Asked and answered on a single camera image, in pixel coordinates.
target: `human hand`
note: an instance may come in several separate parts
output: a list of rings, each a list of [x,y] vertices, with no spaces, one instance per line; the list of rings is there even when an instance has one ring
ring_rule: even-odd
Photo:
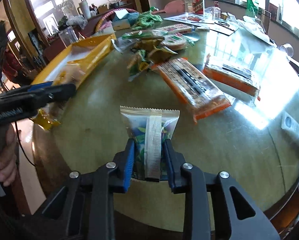
[[[10,124],[6,132],[6,146],[0,152],[0,182],[4,187],[12,184],[17,174],[15,147],[15,131]]]

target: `glass cup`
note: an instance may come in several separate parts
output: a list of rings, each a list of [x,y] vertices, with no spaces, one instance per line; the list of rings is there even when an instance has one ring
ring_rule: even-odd
[[[60,39],[62,40],[62,42],[64,43],[65,47],[68,47],[72,43],[78,41],[78,38],[77,38],[72,26],[61,31],[58,35],[59,35]]]
[[[280,51],[286,53],[289,57],[293,57],[294,50],[291,44],[286,43],[280,47]]]

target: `glass table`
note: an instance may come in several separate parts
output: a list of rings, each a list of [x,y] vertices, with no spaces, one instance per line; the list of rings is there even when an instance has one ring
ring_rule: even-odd
[[[176,23],[164,20],[155,27],[172,24]],[[213,174],[227,171],[269,218],[282,208],[299,185],[299,147],[281,128],[285,113],[299,124],[299,77],[282,52],[245,30],[231,36],[212,30],[198,35],[195,46],[179,56],[200,70],[208,53],[254,70],[261,80],[260,101],[213,81],[232,106],[195,125],[157,73],[143,73],[128,82],[131,52],[114,50],[70,100],[61,126],[50,132],[34,126],[35,162],[46,194],[71,170],[93,172],[124,149],[128,135],[119,107],[130,106],[180,110],[172,144],[187,162]],[[166,181],[132,180],[127,194],[114,196],[115,210],[121,214],[179,232],[184,203],[185,196],[173,195]]]

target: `red bottle label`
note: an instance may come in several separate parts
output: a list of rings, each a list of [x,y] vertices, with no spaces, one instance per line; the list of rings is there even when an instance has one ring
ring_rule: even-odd
[[[193,0],[193,13],[204,14],[204,0]]]

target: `green bottle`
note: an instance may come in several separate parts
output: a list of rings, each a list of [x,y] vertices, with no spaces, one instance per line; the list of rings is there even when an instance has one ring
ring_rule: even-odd
[[[246,15],[249,17],[257,17],[258,15],[258,2],[256,0],[247,0],[248,7],[246,9]]]

